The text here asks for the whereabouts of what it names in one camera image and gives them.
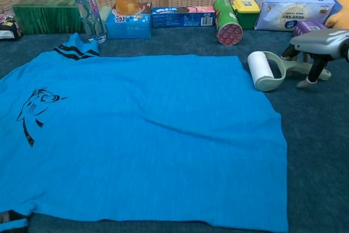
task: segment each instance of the black stripe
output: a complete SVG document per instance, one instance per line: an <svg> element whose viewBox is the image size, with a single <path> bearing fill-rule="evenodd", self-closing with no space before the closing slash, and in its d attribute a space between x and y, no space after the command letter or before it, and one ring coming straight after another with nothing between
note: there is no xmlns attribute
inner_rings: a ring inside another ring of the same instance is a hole
<svg viewBox="0 0 349 233"><path fill-rule="evenodd" d="M23 216L13 210L5 211L0 213L0 224L24 218L27 218L27 216Z"/></svg>
<svg viewBox="0 0 349 233"><path fill-rule="evenodd" d="M59 49L57 48L54 48L53 51L56 51L57 53L61 54L62 56L66 57L66 58L72 58L74 60L79 60L79 59L82 59L82 58L88 58L88 57L94 57L94 56L88 56L88 55L84 55L82 57L78 57L77 55L75 54L66 54L62 51L60 51Z"/></svg>
<svg viewBox="0 0 349 233"><path fill-rule="evenodd" d="M44 125L42 122L38 121L37 119L35 119L35 122L36 122L37 125L38 125L39 127L41 127L41 128L42 128L43 125Z"/></svg>
<svg viewBox="0 0 349 233"><path fill-rule="evenodd" d="M31 147L33 147L35 141L33 140L33 138L28 133L27 126L26 126L26 121L25 121L24 118L23 118L23 130L24 130L24 134L26 136L26 139L28 140L29 145Z"/></svg>
<svg viewBox="0 0 349 233"><path fill-rule="evenodd" d="M74 51L76 53L78 53L80 56L83 56L84 54L86 53L90 53L92 55L95 55L95 56L99 56L99 53L93 51L93 50L88 50L86 51L85 53L82 53L76 46L64 46L64 45L59 45L58 46L59 49L62 49L64 51Z"/></svg>
<svg viewBox="0 0 349 233"><path fill-rule="evenodd" d="M28 233L28 227L25 226L24 228L19 228L19 229L9 229L2 231L2 233Z"/></svg>

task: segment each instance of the tissue package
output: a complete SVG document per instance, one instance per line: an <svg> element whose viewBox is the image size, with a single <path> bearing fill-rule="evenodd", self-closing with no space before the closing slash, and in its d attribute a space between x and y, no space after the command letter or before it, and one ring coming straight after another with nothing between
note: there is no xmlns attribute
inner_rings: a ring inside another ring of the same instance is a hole
<svg viewBox="0 0 349 233"><path fill-rule="evenodd" d="M105 28L109 39L151 38L151 3L138 3L139 12L132 16L117 13L114 4Z"/></svg>
<svg viewBox="0 0 349 233"><path fill-rule="evenodd" d="M293 31L298 21L324 23L335 5L333 0L255 0L261 8L255 29Z"/></svg>

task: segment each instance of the blue snack box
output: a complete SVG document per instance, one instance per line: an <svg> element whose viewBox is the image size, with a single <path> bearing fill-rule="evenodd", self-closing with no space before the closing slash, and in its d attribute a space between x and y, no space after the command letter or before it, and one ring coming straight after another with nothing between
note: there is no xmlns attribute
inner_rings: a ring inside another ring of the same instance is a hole
<svg viewBox="0 0 349 233"><path fill-rule="evenodd" d="M213 6L157 7L152 9L153 27L213 26Z"/></svg>
<svg viewBox="0 0 349 233"><path fill-rule="evenodd" d="M113 6L105 28L109 39L151 38L151 3L139 3L140 11L133 16L122 16Z"/></svg>

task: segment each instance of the white package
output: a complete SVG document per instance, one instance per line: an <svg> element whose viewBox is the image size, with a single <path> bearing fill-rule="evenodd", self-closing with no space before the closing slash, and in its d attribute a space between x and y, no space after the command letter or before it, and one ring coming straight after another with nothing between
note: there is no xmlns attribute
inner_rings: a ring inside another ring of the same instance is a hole
<svg viewBox="0 0 349 233"><path fill-rule="evenodd" d="M255 29L293 31L297 21L325 23L334 0L255 0L261 8Z"/></svg>

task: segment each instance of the green canister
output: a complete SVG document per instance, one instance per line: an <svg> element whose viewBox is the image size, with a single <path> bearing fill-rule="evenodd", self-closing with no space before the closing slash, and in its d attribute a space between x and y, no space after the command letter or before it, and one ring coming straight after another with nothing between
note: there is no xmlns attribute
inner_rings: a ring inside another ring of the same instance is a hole
<svg viewBox="0 0 349 233"><path fill-rule="evenodd" d="M229 0L216 0L213 3L217 38L223 45L235 45L243 36L243 30Z"/></svg>

